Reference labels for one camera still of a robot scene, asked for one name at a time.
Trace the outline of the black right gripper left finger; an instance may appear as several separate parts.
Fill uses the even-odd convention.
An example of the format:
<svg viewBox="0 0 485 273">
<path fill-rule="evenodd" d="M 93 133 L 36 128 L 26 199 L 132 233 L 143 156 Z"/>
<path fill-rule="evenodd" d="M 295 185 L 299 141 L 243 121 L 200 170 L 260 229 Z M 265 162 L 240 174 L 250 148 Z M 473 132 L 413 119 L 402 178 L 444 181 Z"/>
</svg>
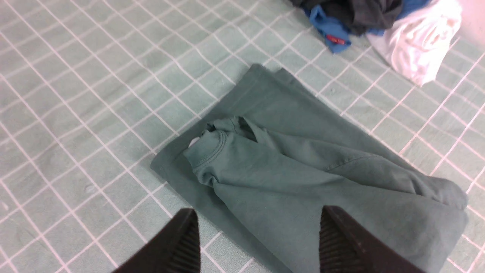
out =
<svg viewBox="0 0 485 273">
<path fill-rule="evenodd" d="M 144 247 L 115 273 L 199 273 L 199 220 L 194 209 L 180 209 Z"/>
</svg>

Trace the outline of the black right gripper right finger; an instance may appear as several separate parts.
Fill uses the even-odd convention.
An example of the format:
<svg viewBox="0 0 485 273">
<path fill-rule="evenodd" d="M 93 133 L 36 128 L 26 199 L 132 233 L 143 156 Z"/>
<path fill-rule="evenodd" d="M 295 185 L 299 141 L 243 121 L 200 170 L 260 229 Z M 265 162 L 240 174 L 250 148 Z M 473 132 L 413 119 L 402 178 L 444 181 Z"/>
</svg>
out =
<svg viewBox="0 0 485 273">
<path fill-rule="evenodd" d="M 321 273 L 422 273 L 339 206 L 324 206 L 319 240 Z"/>
</svg>

